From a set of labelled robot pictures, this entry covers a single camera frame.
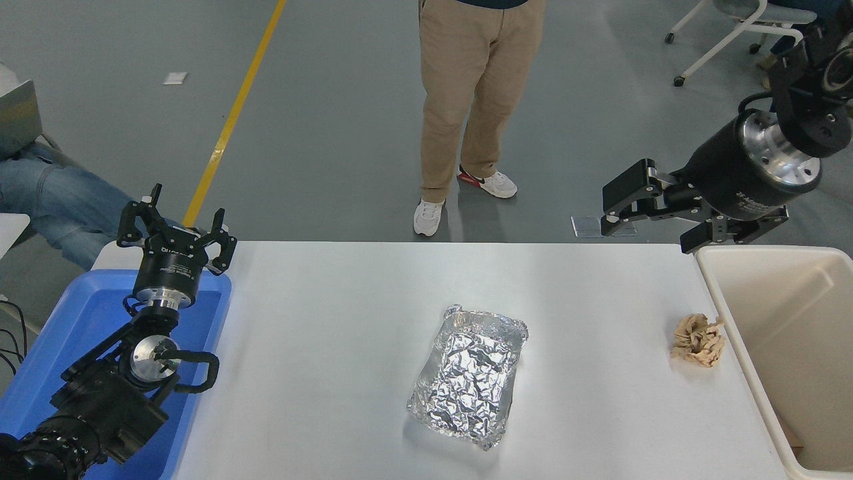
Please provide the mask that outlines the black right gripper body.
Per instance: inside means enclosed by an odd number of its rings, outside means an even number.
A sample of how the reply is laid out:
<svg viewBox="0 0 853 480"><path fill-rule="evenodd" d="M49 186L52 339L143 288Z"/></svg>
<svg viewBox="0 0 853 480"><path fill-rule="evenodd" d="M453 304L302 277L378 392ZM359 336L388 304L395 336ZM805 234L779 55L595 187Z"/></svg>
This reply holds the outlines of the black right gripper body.
<svg viewBox="0 0 853 480"><path fill-rule="evenodd" d="M699 146L686 165L671 173L690 183L722 215L755 221L788 201L788 191L774 182L746 148L744 129L762 127L765 115L739 115Z"/></svg>

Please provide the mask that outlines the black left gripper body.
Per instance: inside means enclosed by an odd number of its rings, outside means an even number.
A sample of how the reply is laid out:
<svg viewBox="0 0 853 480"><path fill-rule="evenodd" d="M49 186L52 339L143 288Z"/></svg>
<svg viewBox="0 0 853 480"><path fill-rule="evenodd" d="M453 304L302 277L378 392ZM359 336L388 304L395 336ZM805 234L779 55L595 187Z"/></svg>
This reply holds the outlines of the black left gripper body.
<svg viewBox="0 0 853 480"><path fill-rule="evenodd" d="M137 274L136 292L172 289L181 293L198 291L204 264L203 251L189 246L201 238L198 231L168 227L144 241L143 259Z"/></svg>

